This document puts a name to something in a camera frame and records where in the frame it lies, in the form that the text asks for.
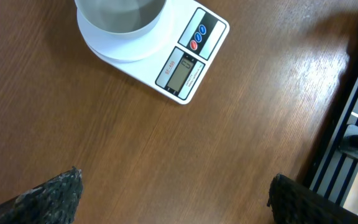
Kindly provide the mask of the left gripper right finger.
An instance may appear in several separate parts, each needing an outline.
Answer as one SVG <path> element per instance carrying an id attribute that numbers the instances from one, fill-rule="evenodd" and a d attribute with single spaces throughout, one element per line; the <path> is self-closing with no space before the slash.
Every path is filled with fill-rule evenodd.
<path id="1" fill-rule="evenodd" d="M 268 194 L 275 223 L 358 224 L 358 215 L 283 174 L 273 178 Z"/>

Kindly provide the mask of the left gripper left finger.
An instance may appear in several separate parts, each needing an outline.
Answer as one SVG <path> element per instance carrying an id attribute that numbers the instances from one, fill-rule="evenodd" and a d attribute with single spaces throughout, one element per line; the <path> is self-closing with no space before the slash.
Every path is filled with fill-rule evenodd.
<path id="1" fill-rule="evenodd" d="M 0 204 L 0 224 L 73 223 L 82 193 L 82 172 L 73 167 Z"/>

